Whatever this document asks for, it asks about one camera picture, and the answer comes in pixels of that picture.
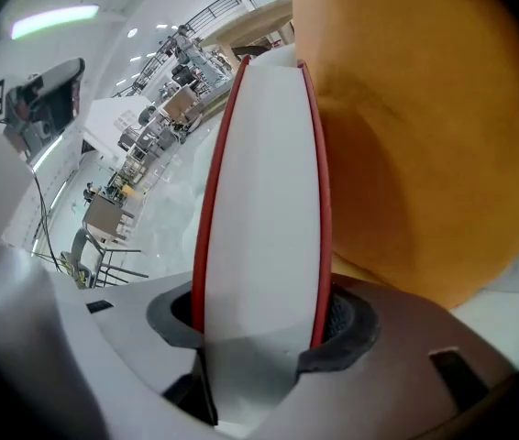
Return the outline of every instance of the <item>chair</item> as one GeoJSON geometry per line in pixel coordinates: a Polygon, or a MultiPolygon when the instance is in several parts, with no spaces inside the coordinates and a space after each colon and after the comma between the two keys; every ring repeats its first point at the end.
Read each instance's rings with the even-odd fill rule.
{"type": "Polygon", "coordinates": [[[100,243],[94,238],[91,233],[86,230],[85,228],[80,228],[76,235],[74,236],[74,240],[72,241],[72,249],[70,253],[62,253],[62,255],[65,257],[66,261],[70,264],[72,267],[72,277],[74,280],[79,283],[80,280],[80,272],[87,271],[87,268],[81,264],[81,256],[84,251],[84,247],[86,246],[86,243],[90,242],[91,245],[96,249],[98,253],[98,259],[96,261],[96,265],[94,266],[94,270],[89,270],[89,277],[87,279],[87,287],[88,288],[94,288],[96,287],[97,283],[102,283],[103,287],[105,285],[117,285],[116,283],[113,283],[111,281],[108,281],[107,279],[109,277],[112,277],[113,279],[116,279],[118,281],[122,281],[124,283],[129,283],[128,280],[121,279],[120,277],[110,274],[111,270],[116,270],[117,272],[124,272],[126,274],[135,275],[138,277],[148,278],[149,275],[142,274],[140,272],[134,272],[133,270],[127,270],[123,268],[119,268],[117,266],[111,265],[111,258],[113,257],[113,253],[116,252],[122,252],[122,253],[140,253],[140,249],[111,249],[108,247],[102,247],[100,243]],[[109,259],[107,263],[103,263],[105,260],[106,253],[109,253],[109,259]],[[99,279],[99,275],[101,272],[105,273],[105,278],[99,279]]]}

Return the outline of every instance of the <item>black metal railing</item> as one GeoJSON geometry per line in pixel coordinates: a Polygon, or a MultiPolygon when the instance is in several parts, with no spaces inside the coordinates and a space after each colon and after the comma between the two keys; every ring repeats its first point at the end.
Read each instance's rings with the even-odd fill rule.
{"type": "MultiPolygon", "coordinates": [[[[236,6],[241,5],[241,0],[216,0],[204,10],[197,13],[185,25],[189,28],[187,36],[193,37],[195,34],[202,31],[214,20],[224,15],[229,10],[232,10],[236,6]]],[[[175,32],[171,37],[175,37],[178,32],[175,32]]],[[[148,82],[153,78],[154,74],[158,69],[173,55],[171,49],[171,40],[168,39],[164,42],[156,52],[156,55],[151,57],[143,67],[139,76],[135,79],[133,84],[123,91],[115,93],[113,97],[118,96],[132,96],[134,94],[140,94],[143,89],[148,85],[148,82]]]]}

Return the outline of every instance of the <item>ceiling light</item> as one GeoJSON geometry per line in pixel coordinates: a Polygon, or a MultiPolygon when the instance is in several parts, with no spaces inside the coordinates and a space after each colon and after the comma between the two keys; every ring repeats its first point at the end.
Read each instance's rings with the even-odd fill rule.
{"type": "Polygon", "coordinates": [[[35,165],[33,165],[31,167],[31,169],[33,170],[33,172],[36,172],[39,168],[39,166],[41,165],[41,163],[43,163],[43,160],[45,160],[48,155],[56,148],[56,145],[58,145],[59,143],[61,142],[61,136],[59,136],[56,141],[54,143],[52,143],[48,149],[46,150],[46,152],[41,155],[41,157],[39,157],[38,161],[36,162],[35,165]]]}
{"type": "Polygon", "coordinates": [[[27,34],[50,26],[61,25],[69,21],[89,19],[96,15],[98,5],[71,6],[38,13],[34,16],[20,19],[11,29],[11,39],[19,39],[27,34]]]}
{"type": "Polygon", "coordinates": [[[64,190],[66,183],[67,183],[67,181],[64,181],[64,184],[60,187],[60,190],[58,191],[58,193],[56,194],[56,197],[54,198],[53,202],[50,205],[50,210],[54,208],[54,205],[56,204],[56,202],[58,202],[58,199],[60,199],[60,194],[64,190]]]}

